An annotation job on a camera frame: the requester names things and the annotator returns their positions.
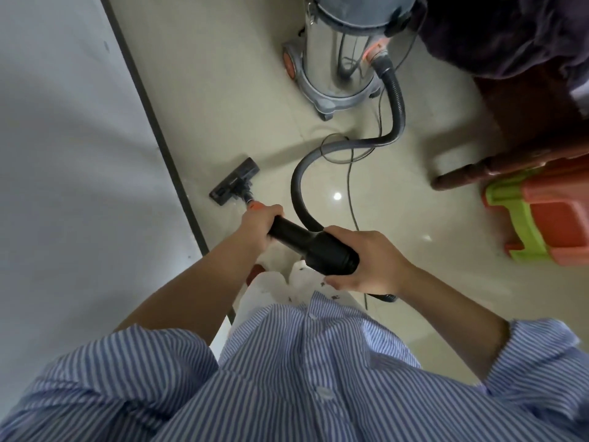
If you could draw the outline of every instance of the person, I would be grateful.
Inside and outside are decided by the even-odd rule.
[[[349,276],[300,262],[286,284],[258,267],[217,363],[207,345],[281,214],[246,212],[114,333],[51,363],[0,440],[589,440],[589,360],[563,323],[509,323],[375,231],[326,229],[360,257]],[[421,370],[347,290],[401,298],[482,384]]]

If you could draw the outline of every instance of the person's left hand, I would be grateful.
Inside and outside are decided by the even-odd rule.
[[[279,204],[248,209],[241,218],[241,225],[236,234],[239,235],[240,240],[253,245],[262,253],[272,241],[268,231],[277,215],[284,215],[284,209]]]

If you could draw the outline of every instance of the person's right arm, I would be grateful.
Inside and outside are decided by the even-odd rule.
[[[349,276],[328,276],[336,289],[397,295],[414,307],[483,381],[487,393],[589,441],[589,356],[555,319],[511,323],[415,267],[375,231],[326,231],[354,248]]]

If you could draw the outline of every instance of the striped shirt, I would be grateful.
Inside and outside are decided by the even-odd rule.
[[[514,321],[484,386],[422,371],[403,342],[316,292],[266,307],[217,364],[139,326],[50,364],[1,441],[589,441],[589,360],[555,320]]]

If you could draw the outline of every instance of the hand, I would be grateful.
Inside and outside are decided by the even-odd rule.
[[[248,209],[241,217],[241,225],[236,234],[240,240],[253,245],[261,254],[272,241],[268,231],[277,215],[284,215],[284,209],[279,204]]]
[[[378,231],[350,231],[328,226],[326,232],[354,249],[360,263],[348,276],[327,276],[325,282],[336,290],[352,290],[370,295],[396,295],[402,298],[405,286],[418,270]]]

